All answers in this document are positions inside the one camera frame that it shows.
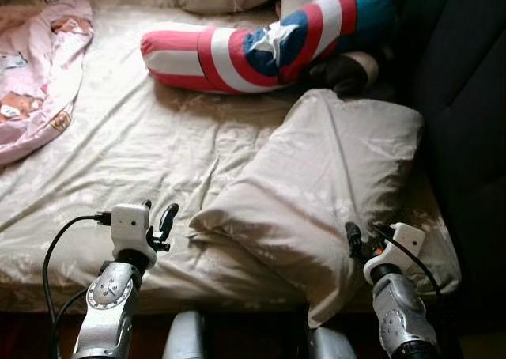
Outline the pink cartoon print quilt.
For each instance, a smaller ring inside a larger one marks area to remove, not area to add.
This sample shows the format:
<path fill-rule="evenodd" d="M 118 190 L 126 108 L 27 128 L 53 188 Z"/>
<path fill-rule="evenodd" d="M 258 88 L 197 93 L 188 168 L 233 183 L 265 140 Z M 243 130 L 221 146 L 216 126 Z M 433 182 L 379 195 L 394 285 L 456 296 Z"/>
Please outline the pink cartoon print quilt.
<path fill-rule="evenodd" d="M 87 0 L 0 6 L 0 170 L 71 124 L 92 17 Z"/>

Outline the silver right robot leg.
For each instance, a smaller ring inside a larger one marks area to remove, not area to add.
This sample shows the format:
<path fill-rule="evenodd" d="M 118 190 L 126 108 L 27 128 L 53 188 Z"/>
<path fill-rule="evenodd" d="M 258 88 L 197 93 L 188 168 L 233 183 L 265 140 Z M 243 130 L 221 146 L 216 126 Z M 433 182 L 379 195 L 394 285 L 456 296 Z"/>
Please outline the silver right robot leg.
<path fill-rule="evenodd" d="M 340 331 L 318 327 L 308 332 L 310 359 L 357 359 L 348 338 Z"/>

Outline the silver robot leg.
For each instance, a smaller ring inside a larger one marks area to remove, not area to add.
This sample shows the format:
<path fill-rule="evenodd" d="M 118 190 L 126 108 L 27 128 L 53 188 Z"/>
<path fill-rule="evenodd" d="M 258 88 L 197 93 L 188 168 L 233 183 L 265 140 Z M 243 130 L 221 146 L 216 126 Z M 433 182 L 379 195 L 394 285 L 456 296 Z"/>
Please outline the silver robot leg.
<path fill-rule="evenodd" d="M 340 331 L 318 327 L 308 332 L 310 359 L 357 359 L 348 338 Z"/>
<path fill-rule="evenodd" d="M 205 320 L 198 311 L 174 316 L 164 345 L 162 359 L 209 359 L 203 343 Z"/>

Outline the silver left robot leg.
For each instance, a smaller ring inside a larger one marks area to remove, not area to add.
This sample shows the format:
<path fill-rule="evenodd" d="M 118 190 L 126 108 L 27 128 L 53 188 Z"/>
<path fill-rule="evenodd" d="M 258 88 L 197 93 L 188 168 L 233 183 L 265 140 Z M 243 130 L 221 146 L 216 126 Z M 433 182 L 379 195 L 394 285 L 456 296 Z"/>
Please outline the silver left robot leg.
<path fill-rule="evenodd" d="M 174 316 L 164 345 L 162 359 L 209 359 L 203 343 L 205 320 L 198 311 Z"/>

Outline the dark brown plush toy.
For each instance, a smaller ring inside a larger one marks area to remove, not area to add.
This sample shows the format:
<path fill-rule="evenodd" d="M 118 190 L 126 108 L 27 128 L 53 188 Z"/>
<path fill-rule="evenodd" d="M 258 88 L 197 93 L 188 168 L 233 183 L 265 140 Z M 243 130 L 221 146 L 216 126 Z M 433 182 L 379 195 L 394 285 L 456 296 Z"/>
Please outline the dark brown plush toy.
<path fill-rule="evenodd" d="M 379 79 L 387 53 L 351 51 L 319 59 L 306 71 L 306 80 L 314 88 L 329 89 L 339 96 L 360 96 Z"/>

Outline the red white blue bolster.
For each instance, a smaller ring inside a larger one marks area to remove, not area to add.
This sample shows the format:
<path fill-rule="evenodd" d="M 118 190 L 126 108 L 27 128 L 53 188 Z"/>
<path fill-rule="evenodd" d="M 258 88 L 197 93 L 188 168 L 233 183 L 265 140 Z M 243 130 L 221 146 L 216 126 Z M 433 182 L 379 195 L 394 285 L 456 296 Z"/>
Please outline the red white blue bolster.
<path fill-rule="evenodd" d="M 157 81 L 214 94 L 262 94 L 296 83 L 316 59 L 379 47 L 393 0 L 311 0 L 263 28 L 156 23 L 142 60 Z"/>

